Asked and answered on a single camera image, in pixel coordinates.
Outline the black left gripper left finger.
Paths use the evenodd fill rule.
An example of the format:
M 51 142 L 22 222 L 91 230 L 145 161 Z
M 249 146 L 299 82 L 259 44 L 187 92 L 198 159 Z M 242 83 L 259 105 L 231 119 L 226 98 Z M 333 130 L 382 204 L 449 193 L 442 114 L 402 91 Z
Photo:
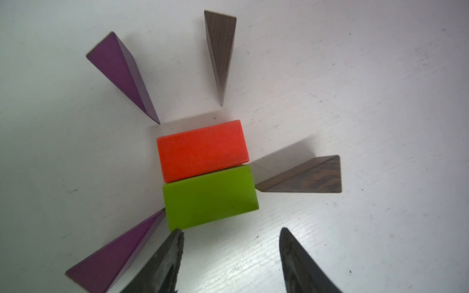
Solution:
M 175 293 L 184 247 L 184 233 L 175 229 L 122 293 Z

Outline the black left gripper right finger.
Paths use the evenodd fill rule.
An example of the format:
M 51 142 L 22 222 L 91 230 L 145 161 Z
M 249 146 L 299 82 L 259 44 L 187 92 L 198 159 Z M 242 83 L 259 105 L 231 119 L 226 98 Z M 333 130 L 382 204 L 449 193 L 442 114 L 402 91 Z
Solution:
M 287 293 L 341 293 L 286 227 L 279 249 Z

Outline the purple triangle block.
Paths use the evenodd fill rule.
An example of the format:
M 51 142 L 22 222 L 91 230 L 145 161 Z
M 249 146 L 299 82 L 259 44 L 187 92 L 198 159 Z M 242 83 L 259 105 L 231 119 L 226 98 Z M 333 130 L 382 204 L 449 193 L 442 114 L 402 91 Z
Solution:
M 88 293 L 106 293 L 129 268 L 165 215 L 163 208 L 67 270 L 65 275 Z
M 142 112 L 161 123 L 137 63 L 116 33 L 110 32 L 86 58 Z

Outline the green rectangular block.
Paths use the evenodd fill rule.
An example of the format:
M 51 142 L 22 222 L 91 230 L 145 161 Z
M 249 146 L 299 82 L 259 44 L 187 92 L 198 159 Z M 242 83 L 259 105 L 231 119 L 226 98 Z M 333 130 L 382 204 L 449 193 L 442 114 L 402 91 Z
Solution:
M 168 183 L 162 190 L 170 231 L 259 209 L 248 165 Z

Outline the brown triangle block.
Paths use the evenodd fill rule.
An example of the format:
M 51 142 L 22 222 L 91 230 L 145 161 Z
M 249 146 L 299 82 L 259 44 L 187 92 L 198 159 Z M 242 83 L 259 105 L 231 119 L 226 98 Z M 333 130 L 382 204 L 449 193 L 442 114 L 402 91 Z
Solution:
M 204 11 L 206 39 L 220 105 L 223 106 L 232 59 L 237 18 Z
M 257 183 L 255 188 L 261 192 L 341 193 L 341 158 L 338 155 L 315 157 Z

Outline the red rectangular block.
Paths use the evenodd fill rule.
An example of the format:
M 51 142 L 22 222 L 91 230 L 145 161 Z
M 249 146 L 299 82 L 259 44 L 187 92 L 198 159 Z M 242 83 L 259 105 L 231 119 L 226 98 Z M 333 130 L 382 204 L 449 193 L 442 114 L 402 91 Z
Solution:
M 247 163 L 249 154 L 239 120 L 157 138 L 165 183 Z

